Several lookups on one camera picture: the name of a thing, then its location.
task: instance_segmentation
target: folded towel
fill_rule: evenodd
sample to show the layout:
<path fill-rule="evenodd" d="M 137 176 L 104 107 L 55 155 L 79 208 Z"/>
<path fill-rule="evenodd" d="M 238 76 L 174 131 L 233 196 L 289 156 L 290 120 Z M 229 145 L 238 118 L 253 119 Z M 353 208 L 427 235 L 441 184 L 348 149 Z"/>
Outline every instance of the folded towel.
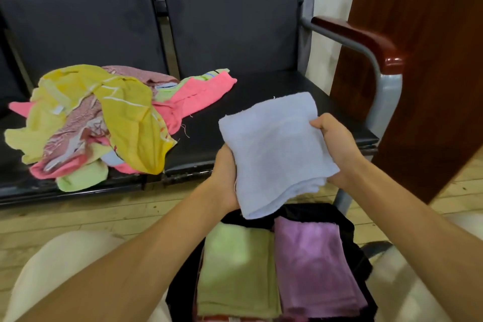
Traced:
<path fill-rule="evenodd" d="M 219 223 L 206 237 L 196 302 L 199 316 L 280 316 L 273 233 Z"/>
<path fill-rule="evenodd" d="M 336 224 L 276 218 L 275 265 L 284 315 L 355 317 L 367 305 Z"/>
<path fill-rule="evenodd" d="M 288 199 L 317 192 L 339 172 L 320 130 L 310 93 L 258 103 L 219 121 L 237 165 L 236 192 L 246 219 L 274 213 Z"/>

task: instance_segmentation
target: wooden armrest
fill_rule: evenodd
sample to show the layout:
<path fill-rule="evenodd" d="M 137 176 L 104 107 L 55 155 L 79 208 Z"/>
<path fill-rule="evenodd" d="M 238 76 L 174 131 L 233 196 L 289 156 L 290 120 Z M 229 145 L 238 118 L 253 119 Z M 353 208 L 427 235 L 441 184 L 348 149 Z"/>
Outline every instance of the wooden armrest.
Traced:
<path fill-rule="evenodd" d="M 379 64 L 381 74 L 402 74 L 406 54 L 399 51 L 394 43 L 383 34 L 351 26 L 343 20 L 323 16 L 313 17 L 311 23 L 362 44 L 371 50 Z"/>

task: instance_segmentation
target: black chair seat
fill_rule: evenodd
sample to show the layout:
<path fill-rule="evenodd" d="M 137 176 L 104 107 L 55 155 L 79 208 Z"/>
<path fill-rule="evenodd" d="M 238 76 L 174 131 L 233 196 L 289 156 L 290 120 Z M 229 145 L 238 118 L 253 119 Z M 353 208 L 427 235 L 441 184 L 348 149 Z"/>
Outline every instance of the black chair seat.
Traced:
<path fill-rule="evenodd" d="M 223 145 L 218 120 L 248 109 L 256 103 L 299 92 L 309 92 L 315 99 L 319 115 L 330 112 L 352 133 L 357 145 L 376 144 L 378 138 L 364 124 L 342 112 L 320 88 L 298 71 L 232 76 L 238 79 L 233 88 L 213 105 L 185 117 L 186 133 L 181 128 L 173 137 L 178 144 L 166 156 L 167 176 L 190 173 L 213 166 L 217 151 Z"/>
<path fill-rule="evenodd" d="M 25 127 L 25 118 L 14 112 L 2 110 L 0 129 L 18 129 Z M 87 194 L 127 192 L 142 189 L 145 176 L 126 175 L 110 169 L 108 178 L 91 188 L 62 192 L 53 179 L 36 179 L 21 161 L 22 152 L 10 148 L 5 140 L 0 140 L 0 205 L 33 202 L 45 199 L 60 199 Z"/>

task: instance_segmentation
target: forearm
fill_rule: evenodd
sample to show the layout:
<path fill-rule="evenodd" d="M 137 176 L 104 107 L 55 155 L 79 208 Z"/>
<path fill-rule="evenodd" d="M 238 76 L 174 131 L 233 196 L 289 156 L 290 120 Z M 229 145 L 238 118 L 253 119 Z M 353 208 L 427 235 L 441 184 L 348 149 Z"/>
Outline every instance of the forearm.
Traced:
<path fill-rule="evenodd" d="M 151 228 L 70 278 L 19 321 L 148 320 L 186 258 L 225 214 L 207 180 Z"/>
<path fill-rule="evenodd" d="M 345 189 L 388 236 L 454 321 L 477 321 L 483 242 L 444 219 L 367 160 Z"/>

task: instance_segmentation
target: floor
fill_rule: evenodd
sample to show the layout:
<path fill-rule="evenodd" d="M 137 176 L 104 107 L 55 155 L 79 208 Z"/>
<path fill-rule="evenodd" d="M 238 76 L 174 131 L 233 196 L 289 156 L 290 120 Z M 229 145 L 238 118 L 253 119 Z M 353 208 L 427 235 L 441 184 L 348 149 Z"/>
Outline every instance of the floor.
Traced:
<path fill-rule="evenodd" d="M 157 191 L 68 202 L 25 206 L 0 211 L 0 318 L 23 265 L 53 237 L 78 229 L 107 230 L 135 237 L 186 197 L 197 182 L 173 185 Z M 337 192 L 326 185 L 317 194 L 301 195 L 293 202 L 331 202 Z M 483 213 L 483 150 L 454 178 L 431 204 L 441 214 Z M 355 224 L 359 245 L 385 240 L 384 233 L 364 211 L 352 203 L 347 218 Z"/>

